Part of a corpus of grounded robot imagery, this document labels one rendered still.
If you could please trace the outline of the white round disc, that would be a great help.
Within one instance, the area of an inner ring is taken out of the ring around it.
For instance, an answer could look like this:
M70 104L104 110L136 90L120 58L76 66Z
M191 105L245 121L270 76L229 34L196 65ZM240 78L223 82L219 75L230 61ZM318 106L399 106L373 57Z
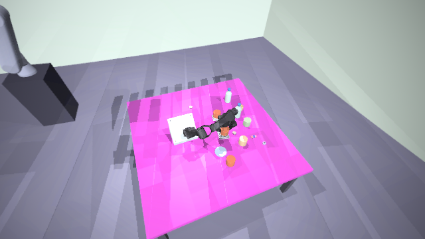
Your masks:
M219 157L224 157L226 155L226 149L224 147L217 147L215 149L215 154Z

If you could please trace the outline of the brown cylinder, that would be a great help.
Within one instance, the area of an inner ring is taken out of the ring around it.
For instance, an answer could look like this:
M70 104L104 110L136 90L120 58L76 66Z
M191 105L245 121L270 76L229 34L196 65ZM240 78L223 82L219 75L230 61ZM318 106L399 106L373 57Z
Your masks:
M229 127L222 127L221 128L221 135L226 136L229 133Z
M236 158L233 155L229 155L226 158L226 165L229 167L233 167L235 164Z

